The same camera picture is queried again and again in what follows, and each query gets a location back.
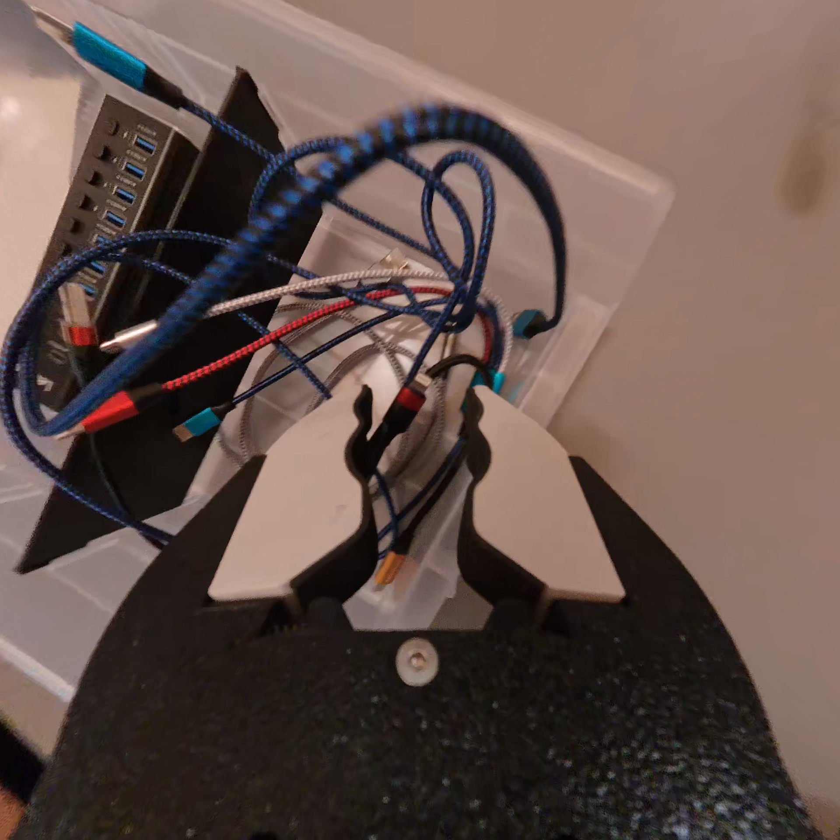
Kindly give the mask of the red black USB-A cable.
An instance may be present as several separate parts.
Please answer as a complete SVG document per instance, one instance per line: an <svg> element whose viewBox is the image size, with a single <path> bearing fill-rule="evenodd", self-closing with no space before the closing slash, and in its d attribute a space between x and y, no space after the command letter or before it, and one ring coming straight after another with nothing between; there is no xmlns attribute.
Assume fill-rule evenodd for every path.
<svg viewBox="0 0 840 840"><path fill-rule="evenodd" d="M382 588L395 581L413 546L417 532L456 478L466 455L465 446L464 435L459 435L455 445L426 485L404 509L392 517L391 523L383 531L382 535L389 536L391 541L388 550L381 553L380 565L374 573L374 583L377 587Z"/></svg>

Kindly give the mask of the black usb hub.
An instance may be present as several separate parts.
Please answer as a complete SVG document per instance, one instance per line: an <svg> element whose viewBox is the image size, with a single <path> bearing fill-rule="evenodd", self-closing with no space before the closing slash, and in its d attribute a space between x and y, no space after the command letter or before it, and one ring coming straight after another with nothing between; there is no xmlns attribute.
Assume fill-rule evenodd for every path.
<svg viewBox="0 0 840 840"><path fill-rule="evenodd" d="M198 155L176 129L106 96L70 179L36 279L61 259L107 239L166 228ZM99 334L131 323L150 272L101 259L80 270Z"/></svg>

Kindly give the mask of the clear plastic bin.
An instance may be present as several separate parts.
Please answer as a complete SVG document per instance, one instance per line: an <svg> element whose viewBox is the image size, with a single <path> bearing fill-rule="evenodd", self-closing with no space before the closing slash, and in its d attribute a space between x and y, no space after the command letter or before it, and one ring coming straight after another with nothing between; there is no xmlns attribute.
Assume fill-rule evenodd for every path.
<svg viewBox="0 0 840 840"><path fill-rule="evenodd" d="M566 306L548 336L515 342L502 394L543 427L550 425L606 325L636 278L665 221L675 190L666 180L478 88L284 2L25 2L65 24L91 27L215 110L236 66L255 79L262 102L294 144L351 133L412 103L456 102L485 113L528 146L551 182L568 250ZM47 102L58 113L59 181L69 169L79 85L68 78L11 76L20 119L46 131ZM496 159L487 158L498 213L487 285L510 312L550 314L553 257L530 195ZM383 164L362 177L345 201L411 236L419 236L419 182ZM396 247L338 210L325 212L305 267L366 266ZM106 625L154 550L134 532L97 539L44 569L17 565L46 504L49 482L14 451L2 429L1 658L21 679L63 707L74 696ZM366 584L350 600L362 629L430 627L459 580L457 523L448 513L440 535L421 528L420 554L382 591Z"/></svg>

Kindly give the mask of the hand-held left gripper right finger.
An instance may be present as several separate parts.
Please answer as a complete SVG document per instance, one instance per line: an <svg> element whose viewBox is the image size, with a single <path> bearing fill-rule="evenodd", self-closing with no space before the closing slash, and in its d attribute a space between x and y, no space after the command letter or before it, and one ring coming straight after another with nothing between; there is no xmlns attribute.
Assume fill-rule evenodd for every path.
<svg viewBox="0 0 840 840"><path fill-rule="evenodd" d="M463 403L469 483L461 577L488 603L616 604L625 598L571 459L539 423L485 385Z"/></svg>

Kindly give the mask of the dark grey metal slab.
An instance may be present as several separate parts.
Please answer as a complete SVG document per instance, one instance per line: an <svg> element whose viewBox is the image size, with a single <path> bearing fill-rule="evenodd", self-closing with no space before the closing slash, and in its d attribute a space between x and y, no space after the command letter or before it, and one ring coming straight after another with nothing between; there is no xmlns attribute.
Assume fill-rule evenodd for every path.
<svg viewBox="0 0 840 840"><path fill-rule="evenodd" d="M257 86L247 71L236 69L220 113L222 120L255 141L269 156L283 151L278 127L259 99ZM260 154L225 133L210 129L165 228L234 237L245 225L250 197L265 165L266 159ZM158 259L189 277L197 275L217 251L215 244L192 241L140 247L142 256ZM181 281L150 272L150 284L139 309L132 315L131 323L121 329L156 317L182 289ZM77 382L61 335L59 304L50 304L48 312L41 332L36 394L45 410L57 413L76 395ZM101 340L108 340L117 331L108 337L101 336L99 331L98 335ZM236 314L204 322L191 338L144 373L139 385L168 382L259 336L260 332ZM233 397L248 363L249 360L239 360L223 371L167 395L141 415L94 435L94 443L109 477L134 516L148 520L179 507L186 499L212 439L207 433L182 444L176 440L172 429L204 408L225 403ZM58 443L70 443L60 462L69 482L97 503L111 505L112 499L97 475L90 443L81 440L73 443L69 439ZM19 574L44 568L120 527L71 499L61 489L55 489L51 481L49 483L49 496L17 565Z"/></svg>

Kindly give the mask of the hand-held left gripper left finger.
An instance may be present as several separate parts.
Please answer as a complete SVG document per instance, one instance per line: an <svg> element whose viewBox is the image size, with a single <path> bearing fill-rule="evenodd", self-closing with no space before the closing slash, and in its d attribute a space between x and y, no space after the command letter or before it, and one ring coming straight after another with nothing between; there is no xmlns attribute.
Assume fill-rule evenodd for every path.
<svg viewBox="0 0 840 840"><path fill-rule="evenodd" d="M363 473L373 392L342 392L289 427L260 466L208 595L215 602L346 603L372 577L378 540Z"/></svg>

